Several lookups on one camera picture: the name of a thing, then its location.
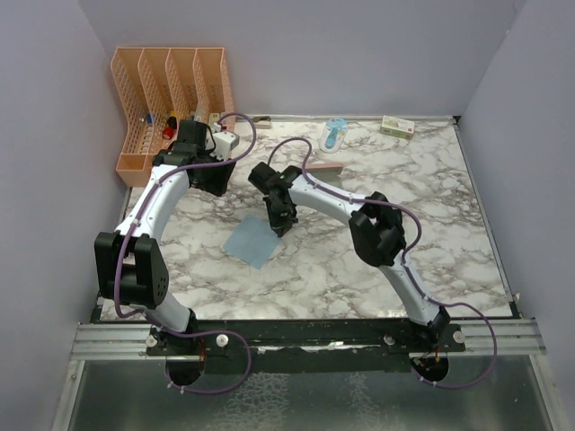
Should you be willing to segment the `light blue cleaning cloth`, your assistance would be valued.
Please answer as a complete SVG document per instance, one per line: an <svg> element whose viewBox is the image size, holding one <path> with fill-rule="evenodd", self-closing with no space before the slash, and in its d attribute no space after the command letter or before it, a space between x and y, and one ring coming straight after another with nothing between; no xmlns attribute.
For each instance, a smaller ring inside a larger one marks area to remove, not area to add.
<svg viewBox="0 0 575 431"><path fill-rule="evenodd" d="M261 269L280 245L280 238L269 224L254 215L247 215L226 240L223 249L256 269Z"/></svg>

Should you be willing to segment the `pink glasses case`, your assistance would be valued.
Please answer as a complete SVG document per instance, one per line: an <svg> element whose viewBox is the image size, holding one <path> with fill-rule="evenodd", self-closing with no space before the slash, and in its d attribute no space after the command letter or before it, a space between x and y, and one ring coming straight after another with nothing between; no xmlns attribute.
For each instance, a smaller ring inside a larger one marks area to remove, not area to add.
<svg viewBox="0 0 575 431"><path fill-rule="evenodd" d="M339 176L343 171L341 163L308 163L305 170L315 177L334 175Z"/></svg>

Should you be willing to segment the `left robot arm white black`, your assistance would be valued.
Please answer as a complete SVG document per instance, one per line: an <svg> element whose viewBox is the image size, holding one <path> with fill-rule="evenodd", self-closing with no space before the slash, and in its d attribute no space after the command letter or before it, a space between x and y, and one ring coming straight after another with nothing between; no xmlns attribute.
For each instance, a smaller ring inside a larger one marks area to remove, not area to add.
<svg viewBox="0 0 575 431"><path fill-rule="evenodd" d="M159 241L188 189L216 197L226 193L238 143L230 130L181 121L177 137L153 157L149 180L132 210L113 232L99 233L94 241L101 296L168 329L167 343L182 355L198 344L197 318L169 291Z"/></svg>

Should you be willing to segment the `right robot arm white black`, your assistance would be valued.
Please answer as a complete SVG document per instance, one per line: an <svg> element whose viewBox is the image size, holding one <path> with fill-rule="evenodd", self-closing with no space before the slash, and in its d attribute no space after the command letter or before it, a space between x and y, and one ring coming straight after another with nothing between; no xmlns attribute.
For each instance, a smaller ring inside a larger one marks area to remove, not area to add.
<svg viewBox="0 0 575 431"><path fill-rule="evenodd" d="M411 264L402 211L385 195L375 192L362 198L305 175L296 166L277 172L268 164L259 163L248 180L263 194L270 229L278 237L298 222L298 206L314 209L348 226L358 257L378 268L402 300L411 321L414 344L432 351L444 342L450 316L444 306L431 298Z"/></svg>

